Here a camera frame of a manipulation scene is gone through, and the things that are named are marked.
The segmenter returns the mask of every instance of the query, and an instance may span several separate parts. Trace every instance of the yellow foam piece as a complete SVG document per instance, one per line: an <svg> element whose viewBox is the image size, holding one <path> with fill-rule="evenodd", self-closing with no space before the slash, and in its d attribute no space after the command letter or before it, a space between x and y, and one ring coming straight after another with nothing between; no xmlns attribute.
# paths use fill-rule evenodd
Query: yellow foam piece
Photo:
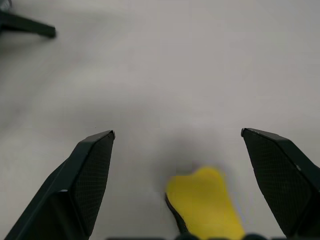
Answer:
<svg viewBox="0 0 320 240"><path fill-rule="evenodd" d="M245 235L224 177L217 169L203 167L191 175L173 177L166 195L188 231L198 238L239 240Z"/></svg>

